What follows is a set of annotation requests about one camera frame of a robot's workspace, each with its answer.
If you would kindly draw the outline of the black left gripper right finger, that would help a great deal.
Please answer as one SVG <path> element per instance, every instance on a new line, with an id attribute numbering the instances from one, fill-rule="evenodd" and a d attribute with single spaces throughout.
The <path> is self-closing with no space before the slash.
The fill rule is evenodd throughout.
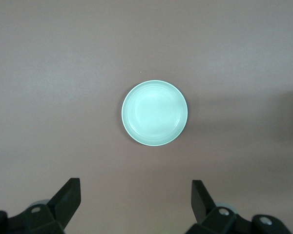
<path id="1" fill-rule="evenodd" d="M 228 207 L 217 206 L 201 180 L 192 181 L 191 207 L 196 223 L 188 234 L 291 234 L 276 217 L 257 214 L 248 221 Z"/>

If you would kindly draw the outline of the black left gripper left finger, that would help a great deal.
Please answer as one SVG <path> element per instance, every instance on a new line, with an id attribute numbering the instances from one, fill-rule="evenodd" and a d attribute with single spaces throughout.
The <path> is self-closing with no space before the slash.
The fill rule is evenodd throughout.
<path id="1" fill-rule="evenodd" d="M 45 204 L 35 204 L 14 217 L 0 210 L 0 234 L 63 234 L 81 203 L 81 182 L 70 178 Z"/>

